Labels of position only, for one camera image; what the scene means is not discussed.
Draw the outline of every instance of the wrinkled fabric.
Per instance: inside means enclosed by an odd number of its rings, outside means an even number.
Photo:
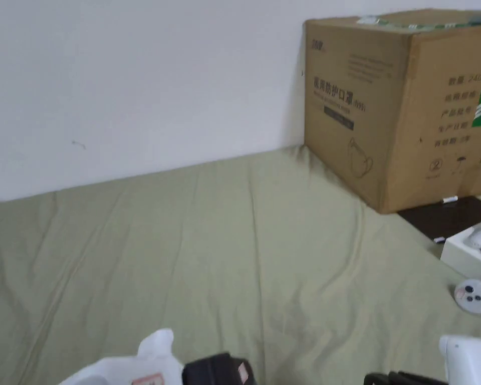
[[[481,337],[441,247],[382,216],[304,148],[0,204],[0,384],[57,384],[174,330],[260,384],[444,378],[442,334]]]

